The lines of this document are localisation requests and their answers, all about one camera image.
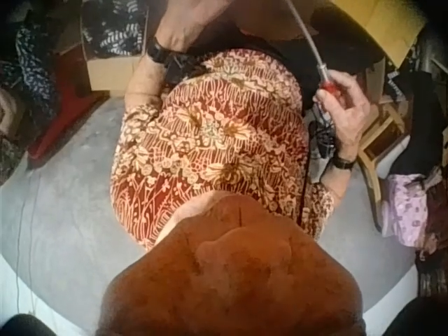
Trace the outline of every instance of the patterned cloth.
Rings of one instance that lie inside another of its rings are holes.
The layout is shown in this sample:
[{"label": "patterned cloth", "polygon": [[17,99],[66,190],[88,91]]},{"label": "patterned cloth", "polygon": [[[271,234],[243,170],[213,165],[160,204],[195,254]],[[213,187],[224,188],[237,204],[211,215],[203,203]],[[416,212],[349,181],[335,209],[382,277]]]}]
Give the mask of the patterned cloth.
[{"label": "patterned cloth", "polygon": [[53,25],[57,26],[52,19],[29,13],[24,22],[10,24],[7,34],[0,36],[4,46],[0,50],[0,85],[27,107],[16,139],[0,134],[0,186],[60,110],[51,51],[57,38]]},{"label": "patterned cloth", "polygon": [[212,190],[248,195],[317,238],[333,211],[322,184],[307,183],[308,134],[300,88],[258,51],[205,61],[208,73],[177,85],[163,102],[126,111],[111,198],[119,221],[145,248],[174,211]]},{"label": "patterned cloth", "polygon": [[383,236],[395,235],[398,241],[410,247],[423,244],[428,221],[426,191],[413,194],[407,185],[423,180],[420,174],[390,175],[387,177],[387,201],[382,203]]}]

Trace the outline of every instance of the left hand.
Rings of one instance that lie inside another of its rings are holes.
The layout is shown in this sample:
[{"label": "left hand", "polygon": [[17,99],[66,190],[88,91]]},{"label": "left hand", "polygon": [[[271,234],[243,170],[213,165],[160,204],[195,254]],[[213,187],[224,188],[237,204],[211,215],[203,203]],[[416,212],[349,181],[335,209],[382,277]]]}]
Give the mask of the left hand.
[{"label": "left hand", "polygon": [[168,0],[167,11],[155,37],[162,47],[183,53],[233,1]]}]

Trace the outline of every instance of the floral dress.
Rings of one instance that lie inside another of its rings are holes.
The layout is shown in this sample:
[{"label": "floral dress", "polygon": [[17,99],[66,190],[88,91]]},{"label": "floral dress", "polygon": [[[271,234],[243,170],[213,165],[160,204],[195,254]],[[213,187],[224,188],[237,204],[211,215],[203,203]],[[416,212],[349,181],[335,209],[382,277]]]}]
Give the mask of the floral dress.
[{"label": "floral dress", "polygon": [[177,85],[161,108],[125,112],[111,176],[118,220],[151,249],[177,208],[219,190],[301,218],[297,224],[318,238],[334,200],[322,184],[304,184],[308,133],[293,75],[253,50],[222,52],[203,65],[208,72]]}]

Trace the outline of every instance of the cardboard box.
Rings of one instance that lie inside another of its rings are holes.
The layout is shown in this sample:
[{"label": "cardboard box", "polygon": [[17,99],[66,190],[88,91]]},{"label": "cardboard box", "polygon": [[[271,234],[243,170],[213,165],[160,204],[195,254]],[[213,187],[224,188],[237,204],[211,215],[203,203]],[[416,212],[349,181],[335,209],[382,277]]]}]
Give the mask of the cardboard box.
[{"label": "cardboard box", "polygon": [[378,43],[396,67],[423,29],[426,19],[406,0],[331,0]]},{"label": "cardboard box", "polygon": [[[80,28],[82,28],[82,26],[83,23],[81,18]],[[146,14],[142,54],[146,50],[146,37],[150,29],[148,14]],[[106,59],[96,58],[89,50],[89,46],[84,41],[84,38],[83,52],[87,62],[87,71],[89,73],[90,87],[92,88],[92,91],[113,91],[115,93],[123,92],[124,94],[127,84],[140,62],[141,55],[131,57],[117,56]]]}]

